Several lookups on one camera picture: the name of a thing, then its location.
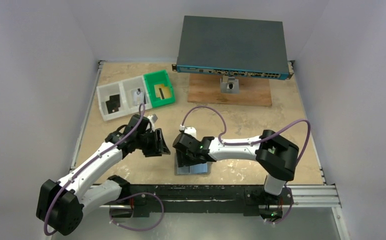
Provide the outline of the grey leather card holder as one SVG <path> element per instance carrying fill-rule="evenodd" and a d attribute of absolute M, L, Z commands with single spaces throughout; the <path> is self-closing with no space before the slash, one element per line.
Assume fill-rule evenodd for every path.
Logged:
<path fill-rule="evenodd" d="M 175 154 L 175 175 L 176 176 L 182 176 L 182 175 L 208 175 L 211 172 L 211 162 L 208 163 L 202 163 L 192 166 L 179 166 L 178 160 L 181 158 Z"/>

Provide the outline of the black card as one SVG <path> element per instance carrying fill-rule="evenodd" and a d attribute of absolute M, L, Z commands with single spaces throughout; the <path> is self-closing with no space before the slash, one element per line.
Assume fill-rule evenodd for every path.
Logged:
<path fill-rule="evenodd" d="M 111 103 L 109 100 L 105 102 L 108 114 L 116 113 L 119 111 L 119 107 L 116 104 Z"/>
<path fill-rule="evenodd" d="M 113 104 L 116 104 L 118 108 L 121 106 L 119 94 L 110 95 L 109 101 Z"/>

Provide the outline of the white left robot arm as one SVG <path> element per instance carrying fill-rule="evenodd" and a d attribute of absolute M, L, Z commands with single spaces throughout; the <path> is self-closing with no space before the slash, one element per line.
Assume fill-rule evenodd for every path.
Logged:
<path fill-rule="evenodd" d="M 163 204 L 155 194 L 132 191 L 131 184 L 117 175 L 94 186 L 100 176 L 135 150 L 142 151 L 146 158 L 170 154 L 162 130 L 154 126 L 156 121 L 154 114 L 147 117 L 133 115 L 128 124 L 110 133 L 79 167 L 57 181 L 48 179 L 42 184 L 36 217 L 44 222 L 43 230 L 47 236 L 54 233 L 69 235 L 84 216 L 105 203 L 128 203 L 133 208 L 135 197 L 146 200 L 152 196 Z"/>

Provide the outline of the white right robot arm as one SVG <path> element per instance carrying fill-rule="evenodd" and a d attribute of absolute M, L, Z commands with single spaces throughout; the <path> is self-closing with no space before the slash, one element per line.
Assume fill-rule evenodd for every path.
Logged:
<path fill-rule="evenodd" d="M 214 163 L 223 160 L 256 161 L 267 172 L 262 199 L 272 204 L 281 197 L 287 182 L 294 179 L 299 147 L 272 130 L 261 135 L 223 139 L 206 136 L 198 140 L 191 131 L 182 131 L 174 140 L 177 163 L 180 167 Z"/>

